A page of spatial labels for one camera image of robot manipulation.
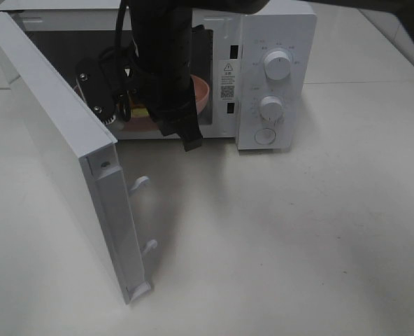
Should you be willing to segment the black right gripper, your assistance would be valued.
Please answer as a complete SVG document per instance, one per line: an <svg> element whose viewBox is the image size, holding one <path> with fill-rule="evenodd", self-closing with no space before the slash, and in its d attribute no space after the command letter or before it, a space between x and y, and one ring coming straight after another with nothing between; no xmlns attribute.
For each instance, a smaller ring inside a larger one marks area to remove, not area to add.
<svg viewBox="0 0 414 336"><path fill-rule="evenodd" d="M201 147L194 83L190 75L189 20L135 21L131 42L122 46L123 22L115 23L114 44L98 62L75 67L83 101L105 125L131 119L130 99L143 104L162 135L177 134L185 151Z"/></svg>

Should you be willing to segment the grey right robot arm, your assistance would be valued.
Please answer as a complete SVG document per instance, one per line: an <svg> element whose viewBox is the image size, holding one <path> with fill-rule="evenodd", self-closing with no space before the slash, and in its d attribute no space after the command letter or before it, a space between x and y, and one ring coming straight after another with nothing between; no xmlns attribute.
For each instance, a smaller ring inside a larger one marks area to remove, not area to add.
<svg viewBox="0 0 414 336"><path fill-rule="evenodd" d="M78 90L121 139L285 149L315 26L309 1L122 1L113 45L76 65Z"/></svg>

